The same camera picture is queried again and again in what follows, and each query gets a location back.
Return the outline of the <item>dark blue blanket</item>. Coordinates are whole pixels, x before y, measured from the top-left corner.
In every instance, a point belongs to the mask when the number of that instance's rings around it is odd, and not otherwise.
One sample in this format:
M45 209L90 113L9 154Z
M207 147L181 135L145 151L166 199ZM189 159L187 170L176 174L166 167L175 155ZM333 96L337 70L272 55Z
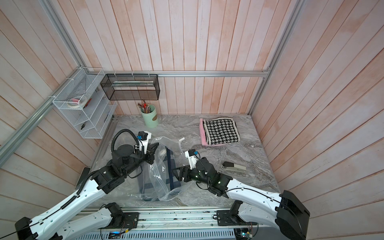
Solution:
M172 198L179 193L181 182L173 175L176 167L174 153L166 147L157 151L153 165L146 165L139 176L139 193L147 201Z

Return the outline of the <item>clear plastic vacuum bag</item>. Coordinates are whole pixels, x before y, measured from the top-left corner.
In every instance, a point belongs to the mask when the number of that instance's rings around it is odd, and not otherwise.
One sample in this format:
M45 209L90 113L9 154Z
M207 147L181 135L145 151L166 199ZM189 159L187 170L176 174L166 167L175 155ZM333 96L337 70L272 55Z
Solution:
M186 192L192 182L178 180L173 169L190 168L190 161L182 149L185 138L179 140L157 137L152 143L158 143L155 160L152 165L143 164L141 169L133 172L136 178L127 178L116 189L103 197L103 200L115 201L141 200L145 202L170 201Z

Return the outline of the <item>pink fleece blanket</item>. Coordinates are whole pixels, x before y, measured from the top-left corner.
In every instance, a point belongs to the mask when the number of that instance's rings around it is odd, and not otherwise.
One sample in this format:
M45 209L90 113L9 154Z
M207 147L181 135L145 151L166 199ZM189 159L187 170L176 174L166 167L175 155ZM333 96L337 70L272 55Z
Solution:
M200 137L201 137L201 142L202 142L203 146L205 146L205 147L220 147L220 146L226 145L226 144L217 144L217 145L209 145L208 144L208 142L206 140L206 132L205 132L205 129L203 126L203 119L200 119L199 131L200 131Z

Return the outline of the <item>black white houndstooth knit blanket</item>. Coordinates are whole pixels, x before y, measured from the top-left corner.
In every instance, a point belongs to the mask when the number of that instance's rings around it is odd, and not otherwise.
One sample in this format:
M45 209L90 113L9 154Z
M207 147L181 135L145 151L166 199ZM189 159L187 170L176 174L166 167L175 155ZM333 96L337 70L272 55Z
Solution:
M203 119L206 140L209 145L231 144L241 140L236 122L233 118L219 117Z

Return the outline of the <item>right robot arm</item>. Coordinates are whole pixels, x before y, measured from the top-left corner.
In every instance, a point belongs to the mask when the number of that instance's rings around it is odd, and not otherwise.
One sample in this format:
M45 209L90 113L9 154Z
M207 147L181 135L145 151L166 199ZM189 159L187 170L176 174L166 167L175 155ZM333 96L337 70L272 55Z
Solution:
M172 172L181 182L206 184L215 196L234 200L229 210L215 214L219 226L264 225L280 230L290 240L307 238L310 212L292 192L272 193L246 185L216 171L206 158Z

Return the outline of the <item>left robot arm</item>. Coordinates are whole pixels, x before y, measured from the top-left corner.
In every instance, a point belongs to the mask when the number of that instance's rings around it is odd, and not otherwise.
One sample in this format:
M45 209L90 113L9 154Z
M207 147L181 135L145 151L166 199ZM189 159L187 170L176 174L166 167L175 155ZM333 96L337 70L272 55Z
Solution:
M134 147L120 146L113 151L113 159L103 168L90 173L72 195L47 212L32 219L24 217L16 224L20 240L62 239L58 235L60 227L92 202L110 193L122 184L130 173L143 162L153 163L159 144L152 144L145 154L135 154Z

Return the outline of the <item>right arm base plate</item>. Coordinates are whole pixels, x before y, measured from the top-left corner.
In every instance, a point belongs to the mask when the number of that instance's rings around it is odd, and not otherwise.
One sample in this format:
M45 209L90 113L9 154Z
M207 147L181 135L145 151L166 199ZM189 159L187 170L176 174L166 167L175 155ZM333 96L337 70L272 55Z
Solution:
M238 213L231 210L217 211L213 216L219 226L250 226L256 225L256 222L245 222Z

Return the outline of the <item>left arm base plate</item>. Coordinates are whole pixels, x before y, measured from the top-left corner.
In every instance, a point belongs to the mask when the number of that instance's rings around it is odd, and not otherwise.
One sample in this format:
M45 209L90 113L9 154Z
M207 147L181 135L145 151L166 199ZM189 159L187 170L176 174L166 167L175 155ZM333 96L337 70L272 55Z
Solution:
M129 230L136 229L138 226L139 215L139 212L117 214L112 218L109 227Z

